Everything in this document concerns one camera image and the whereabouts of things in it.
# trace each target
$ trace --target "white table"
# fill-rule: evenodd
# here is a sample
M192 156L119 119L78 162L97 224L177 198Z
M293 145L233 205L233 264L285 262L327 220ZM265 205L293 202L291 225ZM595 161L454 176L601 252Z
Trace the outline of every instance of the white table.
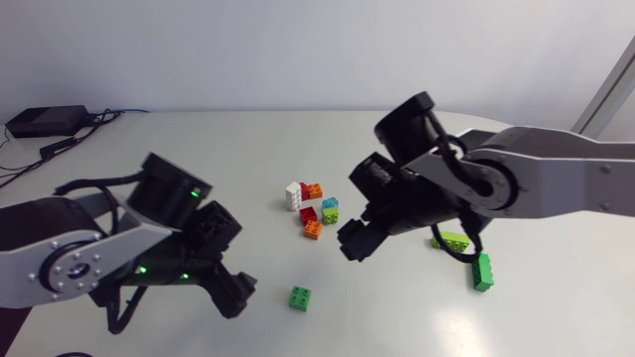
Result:
M258 279L232 320L201 288L149 288L117 336L88 296L37 306L9 356L633 355L635 219L583 212L496 220L482 234L496 282L484 294L471 287L468 266L430 247L428 229L389 238L364 263L348 262L336 230L366 201L347 177L373 151L385 153L373 134L384 114L131 113L0 190L3 205L34 199L72 179L135 173L155 152L213 184L211 198L244 227L224 263ZM440 118L451 133L506 127ZM7 145L0 164L34 161L51 140ZM340 222L325 226L317 242L302 236L298 213L285 208L293 180L319 182L325 197L340 202ZM460 231L456 221L442 229ZM287 306L294 285L313 290L306 313Z

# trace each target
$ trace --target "green lego brick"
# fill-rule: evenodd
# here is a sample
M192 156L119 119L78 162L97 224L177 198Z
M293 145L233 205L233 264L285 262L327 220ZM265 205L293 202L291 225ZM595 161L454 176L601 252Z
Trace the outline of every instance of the green lego brick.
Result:
M311 290L294 287L291 290L291 296L289 297L289 307L298 309L300 311L307 311L309 308L309 301L311 300Z
M494 285L492 265L487 254L481 254L478 260L472 263L472 276L474 288L480 292L485 292Z
M324 224L335 224L339 220L337 207L325 208L321 212L324 216Z
M462 253L469 245L469 238L462 234L441 232L441 236L444 238L449 248L454 252ZM435 238L433 238L433 247L437 249L441 248L441 245Z

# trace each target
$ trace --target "black power supply box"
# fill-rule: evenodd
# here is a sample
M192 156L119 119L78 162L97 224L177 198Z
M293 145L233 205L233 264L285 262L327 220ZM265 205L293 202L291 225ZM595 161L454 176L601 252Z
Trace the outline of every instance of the black power supply box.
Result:
M82 128L87 114L83 105L29 108L11 119L6 127L15 138L72 136Z

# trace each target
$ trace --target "cable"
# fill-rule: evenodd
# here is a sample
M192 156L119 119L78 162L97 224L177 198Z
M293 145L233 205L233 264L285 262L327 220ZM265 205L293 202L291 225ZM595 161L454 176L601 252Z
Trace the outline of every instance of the cable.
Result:
M146 173L141 171L134 175L123 177L123 178L76 179L56 188L56 191L53 194L65 195L74 189L85 188L85 187L100 188L101 186L106 187L106 186L128 184L128 183L139 181L143 179L145 176L146 176Z
M89 114L87 117L90 117L92 119L98 118L98 120L95 123L93 123L93 125L88 125L88 126L91 126L90 130L85 135L76 138L76 142L74 144L72 144L72 145L70 145L70 146L68 146L66 148L63 148L63 149L59 150L58 152L52 153L49 158L38 160L38 161L36 161L36 162L34 162L32 164L25 165L23 167L19 167L19 168L4 168L4 167L0 167L0 169L2 169L2 170L16 171L16 173L0 176L0 179L1 178L11 177L11 178L5 180L4 182L0 183L0 188L5 187L7 184L13 182L14 180L18 179L19 177L23 176L24 174L27 174L27 173L39 168L41 165L49 162L53 158L55 158L55 157L65 153L65 152L71 150L72 148L76 147L81 142L86 140L88 137L93 135L97 131L97 129L99 129L99 127L101 127L102 125L111 123L113 120L117 119L119 116L121 116L122 113L124 113L126 111L148 112L147 110L143 110L143 109L117 109L117 110L105 109L101 113ZM112 117L110 119L106 120L106 117L108 115L112 115ZM9 138L8 138L8 136L6 134L6 127L5 127L5 137L6 137L7 141L8 141Z
M108 205L110 206L110 215L112 216L112 224L110 227L110 235L115 235L119 233L119 213L117 212L117 200L112 195L110 189L104 186L98 186L103 194L106 196L108 200Z
M139 301L143 297L143 294L146 293L148 287L139 287L132 295L132 298L128 301L128 306L121 314L121 317L117 318L119 315L119 307L121 304L121 297L117 294L117 298L110 302L110 304L106 307L106 318L108 320L108 331L112 334L119 334L121 331L126 328L128 322L132 318L132 314L135 312Z
M2 149L2 147L10 141L9 136L7 135L7 127L4 127L4 138L5 138L5 141L3 141L2 144L0 144L0 149Z
M435 116L435 113L432 110L429 110L426 113L426 116L428 117L428 119L430 119L430 123L433 126L433 129L435 129L435 131L437 132L437 147L439 148L439 152L444 159L444 162L447 165L449 171L461 182L467 184L476 192L481 193L483 188L481 188L476 180L474 180L467 174L465 169L461 166L460 162L456 158L456 152L451 149L449 143L452 142L457 144L463 151L464 155L467 153L467 146L460 139L455 136L449 135L445 131L444 127L441 125L441 123L437 119L437 116ZM478 219L475 219L474 215L476 215L476 213L469 209L469 206L467 205L462 208L462 211L458 216L461 226L463 227L463 231L467 235L467 238L474 244L474 254L464 254L452 251L452 249L443 239L441 232L439 231L439 227L436 224L430 226L435 239L437 240L437 242L439 242L439 245L445 250L445 252L462 263L475 262L483 250L483 245L481 243L480 236L478 235L480 227L476 224Z

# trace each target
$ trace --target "orange lego brick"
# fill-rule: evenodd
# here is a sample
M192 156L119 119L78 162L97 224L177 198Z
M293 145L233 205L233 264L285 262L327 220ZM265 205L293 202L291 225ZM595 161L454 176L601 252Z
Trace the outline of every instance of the orange lego brick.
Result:
M319 234L321 233L321 223L315 221L307 222L305 226L305 237L317 240L319 238Z
M321 186L319 183L308 184L307 189L309 190L309 199L322 197Z

